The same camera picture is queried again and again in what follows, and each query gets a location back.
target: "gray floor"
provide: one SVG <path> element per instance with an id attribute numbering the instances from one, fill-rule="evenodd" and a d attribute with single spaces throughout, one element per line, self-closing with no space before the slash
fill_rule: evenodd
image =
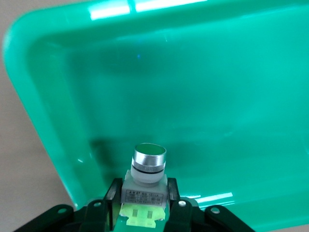
<path id="1" fill-rule="evenodd" d="M 0 37 L 19 15 L 75 0 L 0 0 Z M 60 203 L 71 204 L 0 64 L 0 232 L 10 232 Z M 309 226 L 284 232 L 307 232 Z"/>

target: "silver screw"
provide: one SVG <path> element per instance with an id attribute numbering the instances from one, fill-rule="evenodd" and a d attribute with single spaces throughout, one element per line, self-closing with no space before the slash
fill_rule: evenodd
<path id="1" fill-rule="evenodd" d="M 179 201 L 179 202 L 178 202 L 178 205 L 179 205 L 180 207 L 185 207 L 185 206 L 187 205 L 187 203 L 186 203 L 185 201 Z"/>
<path id="2" fill-rule="evenodd" d="M 219 214 L 220 213 L 220 210 L 216 207 L 213 207 L 211 208 L 211 211 L 214 213 L 214 214 Z"/>

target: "beige surface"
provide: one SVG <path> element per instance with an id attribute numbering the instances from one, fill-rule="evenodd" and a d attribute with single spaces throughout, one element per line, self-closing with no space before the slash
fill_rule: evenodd
<path id="1" fill-rule="evenodd" d="M 24 12 L 74 0 L 0 0 L 0 37 Z M 0 232 L 71 201 L 0 64 Z M 299 227 L 284 232 L 307 232 Z"/>

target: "green plastic bin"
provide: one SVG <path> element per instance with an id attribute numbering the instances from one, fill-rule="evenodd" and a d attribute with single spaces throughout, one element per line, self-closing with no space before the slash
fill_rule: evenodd
<path id="1" fill-rule="evenodd" d="M 89 1 L 22 16 L 3 47 L 77 209 L 150 142 L 202 209 L 309 223 L 309 0 Z"/>

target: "label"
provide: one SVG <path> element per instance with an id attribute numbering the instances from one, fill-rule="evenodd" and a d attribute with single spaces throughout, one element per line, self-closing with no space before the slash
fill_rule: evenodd
<path id="1" fill-rule="evenodd" d="M 151 204 L 161 206 L 163 202 L 163 194 L 142 192 L 135 190 L 126 191 L 126 203 Z"/>

